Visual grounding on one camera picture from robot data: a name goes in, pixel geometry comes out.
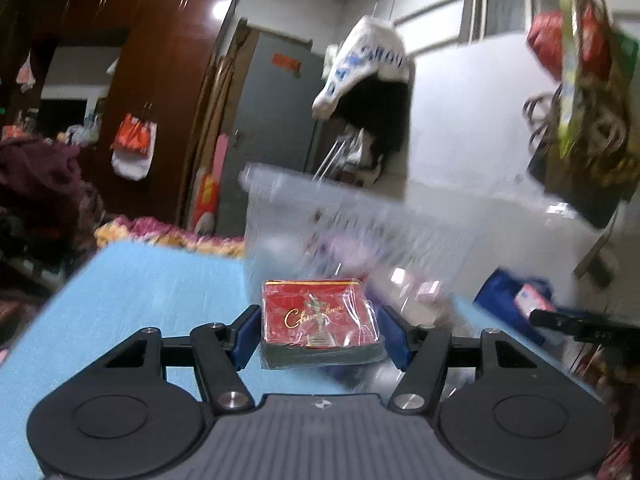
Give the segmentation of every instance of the brown wardrobe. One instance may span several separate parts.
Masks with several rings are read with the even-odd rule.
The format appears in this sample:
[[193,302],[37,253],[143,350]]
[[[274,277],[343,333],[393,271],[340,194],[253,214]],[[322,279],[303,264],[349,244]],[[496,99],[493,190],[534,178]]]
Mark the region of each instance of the brown wardrobe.
[[[9,83],[0,91],[0,100],[10,102],[5,120],[24,107],[21,101],[37,106],[39,92],[21,96],[14,83],[29,48],[37,79],[61,42],[120,43],[100,141],[89,155],[83,152],[83,174],[91,174],[85,178],[94,181],[107,211],[178,223],[190,184],[198,96],[235,5],[236,0],[13,0],[0,17],[0,32],[7,33],[4,43],[0,39],[1,76]],[[149,173],[138,182],[111,169],[110,145],[128,112],[158,124]]]

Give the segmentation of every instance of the gray door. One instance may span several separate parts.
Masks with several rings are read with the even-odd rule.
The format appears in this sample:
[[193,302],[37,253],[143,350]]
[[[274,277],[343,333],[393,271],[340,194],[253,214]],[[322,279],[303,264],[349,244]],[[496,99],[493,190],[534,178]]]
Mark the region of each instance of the gray door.
[[[300,62],[299,72],[283,68],[278,60]],[[311,105],[322,89],[321,77],[321,57],[301,45],[260,34],[233,130],[227,132],[230,138],[220,179],[216,234],[244,235],[248,195],[238,175],[248,162],[305,169],[316,124]]]

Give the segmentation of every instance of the metal door handle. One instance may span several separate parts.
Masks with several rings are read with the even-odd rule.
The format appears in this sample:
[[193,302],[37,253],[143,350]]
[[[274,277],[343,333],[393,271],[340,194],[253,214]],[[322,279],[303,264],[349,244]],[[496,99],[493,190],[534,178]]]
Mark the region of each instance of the metal door handle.
[[234,142],[232,143],[232,146],[234,148],[238,147],[238,144],[242,140],[242,137],[243,137],[243,135],[242,135],[242,132],[240,130],[234,131]]

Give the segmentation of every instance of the transparent plastic box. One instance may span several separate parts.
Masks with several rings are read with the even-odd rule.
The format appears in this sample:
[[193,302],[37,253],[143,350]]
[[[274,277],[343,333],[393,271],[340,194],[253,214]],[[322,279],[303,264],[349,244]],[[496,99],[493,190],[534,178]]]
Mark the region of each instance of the transparent plastic box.
[[363,278],[401,267],[450,291],[476,234],[401,203],[332,181],[248,164],[245,273],[252,303],[267,280]]

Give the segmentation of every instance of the red plastic bag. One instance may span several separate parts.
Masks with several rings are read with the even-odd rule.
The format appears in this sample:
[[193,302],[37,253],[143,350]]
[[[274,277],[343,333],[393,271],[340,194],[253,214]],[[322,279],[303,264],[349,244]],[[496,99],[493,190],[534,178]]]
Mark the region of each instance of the red plastic bag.
[[137,153],[146,157],[150,145],[151,129],[148,124],[133,117],[131,114],[127,114],[118,128],[118,133],[113,140],[111,149],[124,150],[125,152]]
[[[562,79],[562,12],[543,12],[535,17],[527,43],[548,72]],[[606,81],[611,70],[609,43],[592,6],[582,15],[582,72]]]

